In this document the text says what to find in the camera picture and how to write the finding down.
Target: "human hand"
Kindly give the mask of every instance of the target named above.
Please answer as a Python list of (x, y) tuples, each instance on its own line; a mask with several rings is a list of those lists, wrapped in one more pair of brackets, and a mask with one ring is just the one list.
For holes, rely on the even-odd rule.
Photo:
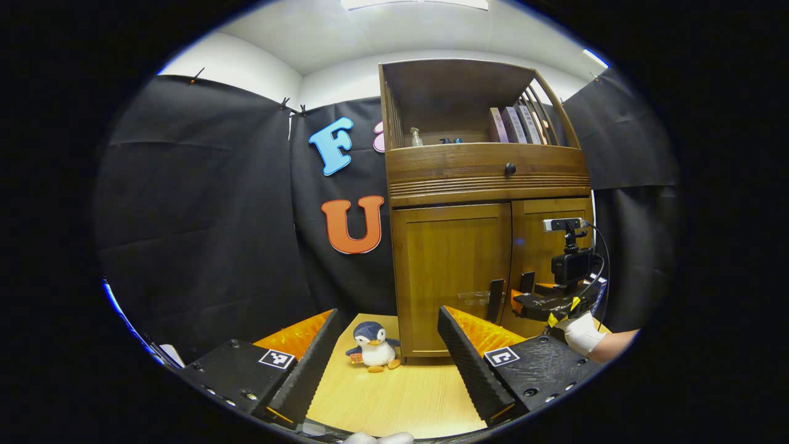
[(556, 327), (564, 330), (567, 345), (584, 356), (591, 353), (606, 334), (595, 329), (592, 313), (589, 311), (578, 318), (561, 321)]
[(357, 432), (343, 441), (343, 444), (412, 444), (413, 436), (408, 432), (395, 433), (375, 439), (366, 433)]

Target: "letter f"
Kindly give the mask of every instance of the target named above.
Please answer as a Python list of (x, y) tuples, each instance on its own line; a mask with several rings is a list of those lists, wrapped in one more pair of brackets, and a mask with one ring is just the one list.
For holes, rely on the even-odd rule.
[[(350, 137), (343, 130), (353, 128), (353, 122), (347, 117), (341, 117), (336, 122), (323, 128), (309, 138), (309, 143), (318, 147), (320, 157), (323, 158), (323, 175), (333, 175), (346, 165), (350, 164), (350, 156), (342, 154), (340, 147), (350, 149)], [(337, 131), (337, 138), (332, 133)]]

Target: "cabinet door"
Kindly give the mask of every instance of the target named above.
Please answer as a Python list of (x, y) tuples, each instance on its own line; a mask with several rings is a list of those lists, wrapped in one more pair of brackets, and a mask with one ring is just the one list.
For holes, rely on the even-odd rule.
[(491, 280), (507, 280), (510, 218), (509, 203), (392, 211), (404, 356), (449, 356), (437, 331), (442, 305), (485, 318), (487, 305), (459, 294), (486, 292)]
[[(565, 217), (582, 217), (594, 224), (592, 199), (540, 199), (533, 201), (512, 202), (512, 267), (510, 271), (510, 287), (518, 288), (521, 275), (534, 271), (534, 282), (554, 284), (551, 273), (551, 258), (564, 254), (564, 231), (545, 232), (543, 219), (562, 219)], [(585, 228), (588, 235), (577, 240), (581, 248), (592, 245), (592, 228)], [(544, 322), (517, 318), (507, 303), (501, 317), (501, 326), (523, 337), (534, 337), (542, 334)]]

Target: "white ceiling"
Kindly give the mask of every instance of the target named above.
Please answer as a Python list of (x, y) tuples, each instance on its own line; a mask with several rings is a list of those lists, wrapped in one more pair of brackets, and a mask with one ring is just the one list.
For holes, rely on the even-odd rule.
[(584, 79), (604, 69), (514, 0), (490, 0), (489, 11), (433, 2), (348, 11), (339, 0), (278, 0), (217, 31), (263, 48), (302, 75), (371, 55), (441, 49), (525, 58)]

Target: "small bottle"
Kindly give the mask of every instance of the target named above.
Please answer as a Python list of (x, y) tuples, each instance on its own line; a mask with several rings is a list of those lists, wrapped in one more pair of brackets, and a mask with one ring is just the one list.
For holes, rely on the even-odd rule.
[(419, 137), (419, 128), (411, 128), (411, 134), (413, 134), (411, 146), (424, 146), (422, 139)]

